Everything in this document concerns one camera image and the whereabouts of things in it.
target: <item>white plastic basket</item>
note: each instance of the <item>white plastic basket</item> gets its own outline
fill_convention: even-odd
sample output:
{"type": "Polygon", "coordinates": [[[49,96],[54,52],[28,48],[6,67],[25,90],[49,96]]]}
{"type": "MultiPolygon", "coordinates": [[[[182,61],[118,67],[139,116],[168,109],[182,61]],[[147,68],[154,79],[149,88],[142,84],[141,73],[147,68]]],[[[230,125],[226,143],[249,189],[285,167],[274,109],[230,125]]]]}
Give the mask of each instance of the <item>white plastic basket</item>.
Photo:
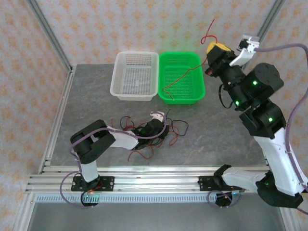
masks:
{"type": "Polygon", "coordinates": [[[158,90],[159,56],[148,51],[117,54],[110,93],[120,100],[150,101],[158,90]]]}

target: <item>gray table surface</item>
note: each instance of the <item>gray table surface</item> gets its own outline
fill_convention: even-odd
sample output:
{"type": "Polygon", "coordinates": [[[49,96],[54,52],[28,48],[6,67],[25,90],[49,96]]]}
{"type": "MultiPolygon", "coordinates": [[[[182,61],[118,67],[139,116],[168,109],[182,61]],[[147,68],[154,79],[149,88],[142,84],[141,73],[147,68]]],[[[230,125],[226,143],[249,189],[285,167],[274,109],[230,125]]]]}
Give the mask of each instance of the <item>gray table surface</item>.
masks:
{"type": "MultiPolygon", "coordinates": [[[[151,120],[151,111],[170,112],[168,117],[189,123],[184,137],[169,146],[174,134],[168,134],[163,145],[154,149],[153,158],[143,159],[139,154],[130,154],[122,148],[109,148],[98,159],[99,166],[234,166],[265,164],[262,150],[249,135],[238,116],[240,112],[225,109],[218,99],[219,78],[205,75],[205,97],[194,105],[168,105],[157,95],[150,102],[121,101],[109,92],[113,64],[78,65],[67,100],[60,131],[54,148],[52,166],[75,166],[68,153],[70,137],[102,119],[106,124],[120,128],[122,116],[129,115],[135,124],[151,120]]],[[[223,92],[223,100],[230,97],[223,92]]],[[[177,123],[181,132],[185,126],[177,123]]],[[[150,148],[142,149],[145,156],[151,155],[150,148]]]]}
{"type": "Polygon", "coordinates": [[[246,193],[234,207],[205,203],[105,203],[76,209],[36,203],[29,231],[284,231],[279,208],[246,193]]]}

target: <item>metal bracket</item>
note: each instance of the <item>metal bracket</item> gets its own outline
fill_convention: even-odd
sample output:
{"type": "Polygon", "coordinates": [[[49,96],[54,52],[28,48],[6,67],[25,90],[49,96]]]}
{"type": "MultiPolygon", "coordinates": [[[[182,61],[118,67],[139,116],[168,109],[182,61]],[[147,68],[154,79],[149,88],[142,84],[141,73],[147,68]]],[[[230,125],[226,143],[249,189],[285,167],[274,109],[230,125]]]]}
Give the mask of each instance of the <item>metal bracket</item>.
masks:
{"type": "Polygon", "coordinates": [[[222,187],[219,187],[214,181],[214,176],[199,176],[198,184],[200,186],[200,191],[212,191],[212,190],[241,191],[243,190],[242,188],[236,187],[236,186],[224,185],[222,187]]]}
{"type": "MultiPolygon", "coordinates": [[[[101,187],[96,189],[96,192],[112,192],[114,190],[115,178],[100,176],[99,184],[101,184],[101,187]]],[[[83,180],[82,176],[74,176],[71,191],[85,192],[89,190],[86,185],[87,183],[83,180]]]]}
{"type": "Polygon", "coordinates": [[[243,66],[249,60],[251,60],[254,54],[256,53],[254,49],[258,48],[260,45],[258,40],[259,38],[255,36],[243,35],[240,45],[244,42],[246,43],[246,47],[242,48],[241,53],[232,62],[230,62],[229,65],[243,66]]]}

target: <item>red wire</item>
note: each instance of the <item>red wire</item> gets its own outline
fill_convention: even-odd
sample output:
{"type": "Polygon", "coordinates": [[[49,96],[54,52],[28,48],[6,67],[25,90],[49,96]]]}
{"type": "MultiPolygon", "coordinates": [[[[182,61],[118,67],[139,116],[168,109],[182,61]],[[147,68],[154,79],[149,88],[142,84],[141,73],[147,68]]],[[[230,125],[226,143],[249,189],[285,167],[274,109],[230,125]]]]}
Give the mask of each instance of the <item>red wire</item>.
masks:
{"type": "MultiPolygon", "coordinates": [[[[205,43],[207,37],[213,37],[213,38],[215,38],[216,43],[218,43],[218,39],[217,39],[217,37],[216,37],[215,35],[207,35],[214,21],[215,21],[215,19],[213,19],[213,21],[211,22],[210,26],[209,26],[208,29],[207,29],[207,32],[206,32],[205,36],[201,39],[201,44],[204,44],[204,43],[205,43]]],[[[166,88],[169,88],[169,87],[171,87],[172,85],[174,85],[174,84],[176,84],[177,82],[179,82],[182,78],[184,78],[184,77],[187,75],[187,73],[188,73],[189,71],[192,71],[192,70],[197,69],[198,67],[200,67],[200,66],[202,66],[203,64],[205,64],[206,61],[207,61],[207,57],[206,57],[206,59],[203,61],[203,63],[201,63],[200,65],[198,65],[198,66],[196,66],[196,67],[194,67],[194,68],[188,69],[188,70],[185,72],[184,75],[182,75],[180,78],[178,78],[177,80],[175,80],[175,81],[174,81],[173,83],[171,83],[170,85],[164,87],[164,88],[162,89],[163,92],[166,93],[166,94],[168,94],[168,95],[170,96],[170,98],[171,98],[172,100],[174,100],[173,97],[172,97],[172,95],[171,95],[168,91],[165,91],[165,89],[166,89],[166,88]]]]}
{"type": "Polygon", "coordinates": [[[163,92],[166,93],[166,94],[168,94],[168,95],[170,96],[170,98],[173,100],[172,95],[171,95],[168,91],[165,91],[165,89],[166,89],[166,88],[169,88],[169,87],[171,87],[172,85],[174,85],[174,84],[176,84],[177,82],[179,82],[182,78],[184,78],[184,77],[186,76],[186,74],[187,74],[189,71],[192,71],[192,70],[194,70],[194,69],[197,69],[198,67],[200,67],[200,66],[202,66],[203,64],[205,64],[206,61],[207,61],[207,57],[205,58],[205,60],[203,61],[203,63],[201,63],[200,65],[198,65],[198,66],[196,66],[196,67],[194,67],[194,68],[188,69],[188,70],[185,72],[184,75],[182,75],[180,78],[178,78],[177,80],[175,80],[175,81],[174,81],[173,83],[171,83],[170,85],[164,87],[164,88],[163,88],[163,92]]]}
{"type": "Polygon", "coordinates": [[[208,29],[207,29],[207,31],[206,31],[205,36],[203,37],[203,38],[204,38],[204,42],[202,42],[203,38],[201,39],[201,44],[204,44],[204,43],[205,43],[205,40],[206,40],[206,38],[207,38],[207,34],[208,34],[208,32],[209,32],[209,30],[210,30],[210,28],[211,28],[211,26],[212,26],[212,24],[213,24],[214,21],[215,21],[215,18],[213,18],[213,20],[212,20],[210,26],[208,27],[208,29]]]}
{"type": "Polygon", "coordinates": [[[123,131],[126,131],[126,130],[129,129],[129,128],[136,128],[136,127],[133,126],[133,125],[129,125],[129,126],[125,127],[125,128],[123,129],[123,131]]]}
{"type": "Polygon", "coordinates": [[[129,119],[129,117],[126,118],[125,127],[127,127],[128,119],[129,119]]]}
{"type": "MultiPolygon", "coordinates": [[[[176,128],[176,129],[177,129],[177,133],[176,133],[175,131],[171,131],[171,132],[173,132],[176,136],[169,142],[169,146],[174,145],[174,144],[178,141],[178,138],[179,138],[179,136],[180,136],[180,130],[179,130],[176,126],[172,126],[172,128],[176,128]]],[[[159,145],[157,148],[160,148],[160,147],[162,146],[162,144],[163,144],[163,141],[160,143],[160,145],[159,145]]],[[[147,159],[147,160],[151,159],[151,158],[154,156],[154,149],[153,149],[153,146],[150,145],[150,144],[147,145],[147,147],[150,147],[150,149],[151,149],[151,151],[152,151],[152,155],[151,155],[151,156],[146,157],[146,156],[144,156],[141,152],[135,150],[135,151],[132,151],[132,152],[129,154],[127,161],[129,161],[129,159],[130,159],[130,157],[131,157],[131,155],[132,155],[133,153],[138,153],[138,154],[141,155],[144,159],[147,159]]]]}
{"type": "Polygon", "coordinates": [[[176,133],[175,131],[171,131],[176,134],[176,136],[169,142],[169,146],[174,145],[178,141],[178,138],[180,136],[180,130],[176,126],[172,126],[172,128],[176,128],[178,130],[178,133],[176,133]]]}
{"type": "Polygon", "coordinates": [[[151,156],[146,157],[146,156],[144,156],[141,152],[135,150],[135,151],[132,151],[132,152],[129,154],[127,161],[129,161],[130,156],[131,156],[133,153],[138,153],[138,154],[141,155],[144,159],[147,159],[147,160],[151,159],[151,158],[154,156],[154,150],[153,150],[153,146],[152,146],[152,145],[149,145],[149,146],[150,146],[150,148],[151,148],[151,150],[152,150],[152,155],[151,155],[151,156]]]}
{"type": "Polygon", "coordinates": [[[141,126],[144,125],[144,124],[147,124],[147,123],[142,123],[142,124],[140,124],[138,127],[141,127],[141,126]]]}
{"type": "Polygon", "coordinates": [[[204,36],[204,37],[201,39],[201,44],[204,44],[204,43],[205,43],[206,38],[208,38],[208,37],[215,38],[216,43],[218,43],[218,39],[217,39],[217,37],[216,37],[215,35],[206,35],[206,36],[204,36]]]}

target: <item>yellow object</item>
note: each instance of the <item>yellow object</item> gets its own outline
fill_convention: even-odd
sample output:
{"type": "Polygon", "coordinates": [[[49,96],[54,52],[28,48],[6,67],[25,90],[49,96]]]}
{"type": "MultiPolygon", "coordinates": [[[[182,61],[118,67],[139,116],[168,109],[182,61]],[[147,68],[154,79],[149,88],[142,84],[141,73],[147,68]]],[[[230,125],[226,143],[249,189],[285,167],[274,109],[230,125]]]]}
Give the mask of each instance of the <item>yellow object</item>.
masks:
{"type": "Polygon", "coordinates": [[[225,45],[219,43],[219,42],[211,42],[206,50],[206,53],[208,54],[215,46],[218,46],[219,48],[223,49],[224,51],[231,51],[230,48],[226,47],[225,45]]]}

